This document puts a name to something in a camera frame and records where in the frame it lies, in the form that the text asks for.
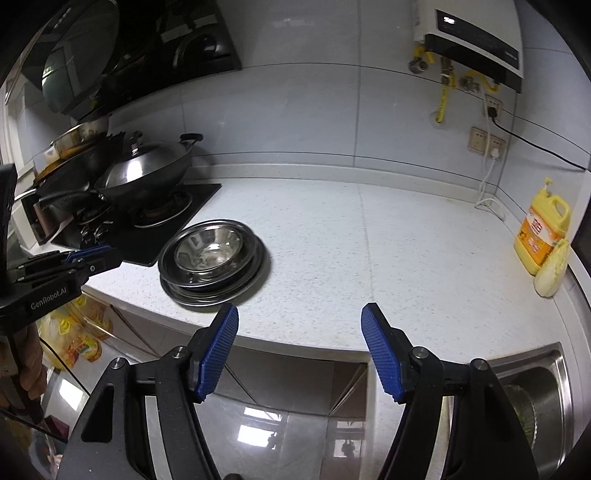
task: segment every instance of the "pan handle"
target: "pan handle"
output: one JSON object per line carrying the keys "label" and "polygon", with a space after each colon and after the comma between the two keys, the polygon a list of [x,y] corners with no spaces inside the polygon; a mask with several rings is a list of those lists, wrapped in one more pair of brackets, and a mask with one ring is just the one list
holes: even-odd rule
{"label": "pan handle", "polygon": [[180,137],[181,142],[186,142],[188,140],[193,140],[191,144],[187,147],[187,151],[191,150],[195,143],[200,142],[203,140],[202,134],[182,134]]}
{"label": "pan handle", "polygon": [[25,190],[22,193],[19,193],[17,196],[14,197],[14,201],[16,202],[17,200],[22,200],[25,199],[27,197],[30,197],[31,195],[35,195],[37,193],[37,188],[33,188],[33,189],[28,189]]}
{"label": "pan handle", "polygon": [[49,195],[45,195],[44,197],[41,197],[39,199],[39,205],[45,206],[49,203],[55,202],[56,200],[59,200],[59,199],[65,198],[65,197],[85,198],[85,197],[90,197],[91,195],[92,195],[92,192],[90,192],[88,190],[63,190],[62,192],[52,193]]}

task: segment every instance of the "gas stove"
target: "gas stove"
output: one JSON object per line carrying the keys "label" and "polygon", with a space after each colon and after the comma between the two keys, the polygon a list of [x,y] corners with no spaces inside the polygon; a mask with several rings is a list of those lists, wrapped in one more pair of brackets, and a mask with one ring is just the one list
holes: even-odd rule
{"label": "gas stove", "polygon": [[93,205],[79,212],[52,240],[67,248],[108,244],[128,263],[151,267],[164,245],[183,229],[221,188],[219,183],[179,185],[156,205],[122,212],[111,205]]}

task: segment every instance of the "black stove top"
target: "black stove top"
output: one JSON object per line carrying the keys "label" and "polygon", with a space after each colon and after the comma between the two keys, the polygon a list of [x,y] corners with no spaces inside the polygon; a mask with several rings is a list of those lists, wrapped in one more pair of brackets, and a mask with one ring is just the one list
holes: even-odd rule
{"label": "black stove top", "polygon": [[[103,229],[100,236],[101,244],[118,248],[126,262],[151,267],[157,262],[166,242],[183,229],[220,188],[219,183],[179,185],[173,197],[164,202],[162,208],[151,206],[133,218],[113,208],[103,212],[83,212],[51,242],[75,249],[92,247],[98,243],[95,236],[85,235],[83,239],[82,232],[85,228],[95,231],[100,227]],[[162,212],[165,206],[170,205],[173,208],[170,214]]]}

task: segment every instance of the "bottle label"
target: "bottle label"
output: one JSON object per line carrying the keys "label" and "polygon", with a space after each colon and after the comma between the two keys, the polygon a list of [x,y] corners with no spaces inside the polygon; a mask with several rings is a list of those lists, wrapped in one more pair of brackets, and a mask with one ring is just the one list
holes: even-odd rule
{"label": "bottle label", "polygon": [[532,260],[541,266],[556,242],[562,237],[550,228],[533,207],[530,207],[530,211],[521,225],[518,238]]}
{"label": "bottle label", "polygon": [[99,342],[88,335],[82,337],[82,342],[77,348],[78,353],[87,360],[90,360],[99,350]]}

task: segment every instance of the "burner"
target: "burner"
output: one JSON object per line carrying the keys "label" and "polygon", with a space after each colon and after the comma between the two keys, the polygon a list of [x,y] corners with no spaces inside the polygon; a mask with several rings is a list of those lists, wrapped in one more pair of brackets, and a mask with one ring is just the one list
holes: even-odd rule
{"label": "burner", "polygon": [[75,220],[78,223],[78,225],[87,225],[88,223],[94,222],[97,218],[103,216],[110,210],[110,204],[101,203],[96,206],[85,208],[76,215]]}
{"label": "burner", "polygon": [[172,220],[183,213],[193,201],[189,192],[177,191],[164,202],[155,203],[140,209],[135,215],[133,226],[136,228],[152,228]]}

